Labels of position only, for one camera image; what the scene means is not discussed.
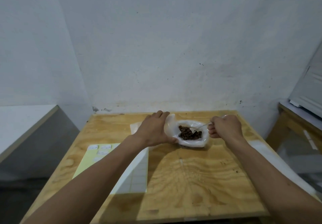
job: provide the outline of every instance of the pile of brown pellets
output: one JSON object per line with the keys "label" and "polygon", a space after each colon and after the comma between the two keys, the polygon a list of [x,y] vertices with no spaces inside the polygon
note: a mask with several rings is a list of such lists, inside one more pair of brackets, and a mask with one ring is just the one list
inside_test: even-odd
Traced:
{"label": "pile of brown pellets", "polygon": [[186,126],[179,126],[179,129],[181,133],[179,134],[179,137],[181,137],[183,140],[197,140],[199,138],[202,138],[202,132],[201,131],[195,131],[194,134],[192,134],[192,131],[189,127]]}

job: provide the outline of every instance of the plywood tabletop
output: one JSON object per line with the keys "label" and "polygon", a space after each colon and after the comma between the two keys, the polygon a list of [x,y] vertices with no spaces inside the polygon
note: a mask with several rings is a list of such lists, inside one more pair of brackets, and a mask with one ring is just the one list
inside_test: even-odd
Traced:
{"label": "plywood tabletop", "polygon": [[[207,123],[212,116],[235,110],[175,112],[178,120]],[[130,124],[146,113],[92,115],[27,212],[27,218],[73,177],[90,144],[120,143]],[[264,141],[239,116],[247,140]],[[189,220],[264,216],[251,181],[222,139],[210,139],[202,149],[161,145],[149,152],[146,193],[110,195],[92,223],[163,223]]]}

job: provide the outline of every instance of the person's right arm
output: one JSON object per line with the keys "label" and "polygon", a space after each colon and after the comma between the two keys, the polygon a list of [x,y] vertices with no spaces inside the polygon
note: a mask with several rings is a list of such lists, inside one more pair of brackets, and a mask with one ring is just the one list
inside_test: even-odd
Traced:
{"label": "person's right arm", "polygon": [[210,137],[226,142],[276,223],[322,223],[322,203],[290,181],[247,143],[236,116],[215,116],[211,122]]}

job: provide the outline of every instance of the person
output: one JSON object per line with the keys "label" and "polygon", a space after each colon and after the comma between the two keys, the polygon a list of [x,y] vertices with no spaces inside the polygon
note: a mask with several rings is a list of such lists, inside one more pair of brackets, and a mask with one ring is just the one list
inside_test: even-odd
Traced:
{"label": "person", "polygon": [[[148,115],[135,134],[67,183],[31,214],[25,224],[90,223],[141,150],[162,143],[177,143],[176,138],[168,137],[164,132],[168,115],[169,112],[162,111]],[[235,154],[276,223],[322,223],[322,204],[281,174],[247,143],[236,116],[215,116],[211,122],[208,126],[210,137],[222,138]]]}

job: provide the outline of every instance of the open bag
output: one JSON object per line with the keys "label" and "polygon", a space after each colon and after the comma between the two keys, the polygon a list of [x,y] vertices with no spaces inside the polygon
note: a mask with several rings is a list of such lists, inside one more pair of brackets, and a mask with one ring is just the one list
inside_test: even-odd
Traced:
{"label": "open bag", "polygon": [[[138,130],[141,123],[142,121],[130,124],[131,134],[134,134]],[[170,114],[166,119],[166,123],[164,125],[164,132],[169,137],[178,138],[179,144],[183,146],[187,146],[191,148],[202,148],[207,144],[209,140],[208,129],[206,126],[203,126],[202,128],[198,129],[198,131],[202,131],[202,138],[199,138],[197,140],[183,140],[181,137],[179,137],[179,134],[181,133],[181,131],[179,130],[179,126],[181,125],[181,126],[198,128],[203,124],[204,124],[203,122],[199,122],[195,120],[176,120],[175,114]]]}

